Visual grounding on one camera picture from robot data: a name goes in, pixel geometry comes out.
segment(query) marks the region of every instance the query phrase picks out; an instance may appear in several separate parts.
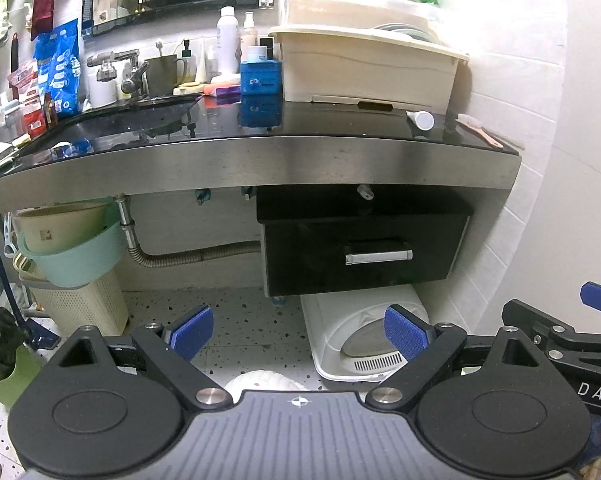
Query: dark red cloth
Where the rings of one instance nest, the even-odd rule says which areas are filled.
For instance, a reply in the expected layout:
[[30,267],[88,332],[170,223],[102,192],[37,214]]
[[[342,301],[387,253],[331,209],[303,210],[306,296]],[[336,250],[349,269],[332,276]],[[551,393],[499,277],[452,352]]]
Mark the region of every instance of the dark red cloth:
[[42,32],[54,28],[54,0],[34,0],[32,11],[32,41]]

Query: black drawer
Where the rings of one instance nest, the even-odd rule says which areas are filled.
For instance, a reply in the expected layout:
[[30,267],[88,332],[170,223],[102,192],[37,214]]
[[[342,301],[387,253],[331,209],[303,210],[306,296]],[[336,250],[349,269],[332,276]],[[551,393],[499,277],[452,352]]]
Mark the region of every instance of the black drawer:
[[469,205],[440,187],[372,189],[371,201],[356,186],[258,189],[269,296],[447,277],[472,214]]

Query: chrome faucet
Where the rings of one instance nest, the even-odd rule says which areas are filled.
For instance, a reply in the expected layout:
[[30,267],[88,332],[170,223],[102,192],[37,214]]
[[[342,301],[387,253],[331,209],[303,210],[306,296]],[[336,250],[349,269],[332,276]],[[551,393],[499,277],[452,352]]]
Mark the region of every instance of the chrome faucet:
[[138,49],[126,50],[125,52],[104,52],[97,56],[88,57],[87,66],[93,67],[100,65],[100,69],[98,69],[98,72],[96,73],[96,80],[111,81],[117,77],[116,68],[112,63],[129,59],[132,64],[132,73],[129,77],[123,79],[120,84],[120,89],[125,92],[125,94],[130,94],[133,98],[141,98],[147,95],[143,85],[142,75],[149,68],[149,63],[145,61],[141,65],[138,65],[139,54]]

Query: blue bag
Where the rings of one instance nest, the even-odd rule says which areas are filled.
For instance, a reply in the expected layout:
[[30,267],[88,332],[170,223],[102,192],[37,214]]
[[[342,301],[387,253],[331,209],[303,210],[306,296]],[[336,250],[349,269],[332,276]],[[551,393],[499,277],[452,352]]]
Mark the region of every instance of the blue bag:
[[78,20],[39,34],[34,57],[38,62],[40,92],[52,94],[59,118],[79,114]]

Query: silver bolt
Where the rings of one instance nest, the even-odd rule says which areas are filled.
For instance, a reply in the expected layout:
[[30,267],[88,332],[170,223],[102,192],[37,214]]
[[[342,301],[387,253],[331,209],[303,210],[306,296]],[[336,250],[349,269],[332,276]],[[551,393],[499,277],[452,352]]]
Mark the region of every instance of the silver bolt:
[[196,400],[208,406],[220,404],[229,399],[229,394],[220,388],[203,388],[196,393]]
[[396,388],[376,388],[371,391],[371,398],[381,404],[394,404],[403,398],[403,393]]

